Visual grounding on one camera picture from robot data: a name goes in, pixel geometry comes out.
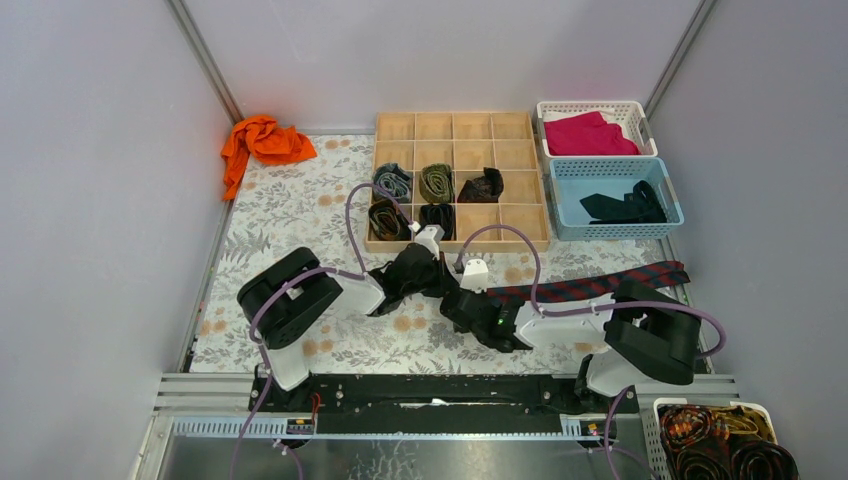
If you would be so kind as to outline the red navy striped tie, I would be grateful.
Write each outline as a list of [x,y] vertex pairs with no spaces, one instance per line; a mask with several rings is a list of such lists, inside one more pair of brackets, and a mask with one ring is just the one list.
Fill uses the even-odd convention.
[[683,263],[662,261],[611,274],[539,283],[535,300],[538,304],[565,303],[612,294],[628,300],[659,301],[662,295],[658,289],[689,282]]

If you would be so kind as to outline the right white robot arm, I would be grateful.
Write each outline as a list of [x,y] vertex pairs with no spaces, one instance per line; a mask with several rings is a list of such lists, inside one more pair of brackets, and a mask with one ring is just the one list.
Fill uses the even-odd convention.
[[456,330],[500,353],[589,345],[573,386],[575,402],[589,412],[647,380],[691,384],[700,356],[701,316],[630,280],[589,300],[538,305],[455,287],[439,311]]

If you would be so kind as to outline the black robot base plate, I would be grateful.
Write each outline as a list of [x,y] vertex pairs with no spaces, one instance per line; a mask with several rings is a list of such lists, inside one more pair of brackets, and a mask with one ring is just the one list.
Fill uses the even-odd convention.
[[384,375],[312,374],[283,391],[262,374],[254,377],[248,406],[268,413],[425,415],[452,420],[468,415],[506,414],[606,417],[615,401],[582,388],[570,375]]

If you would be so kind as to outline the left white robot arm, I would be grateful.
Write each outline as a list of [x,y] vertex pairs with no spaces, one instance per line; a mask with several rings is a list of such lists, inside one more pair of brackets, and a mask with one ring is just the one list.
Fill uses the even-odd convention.
[[300,247],[243,285],[236,300],[274,381],[272,398],[296,411],[309,401],[311,388],[301,339],[329,309],[380,317],[409,296],[442,298],[457,285],[444,255],[417,243],[361,274],[323,266],[312,250]]

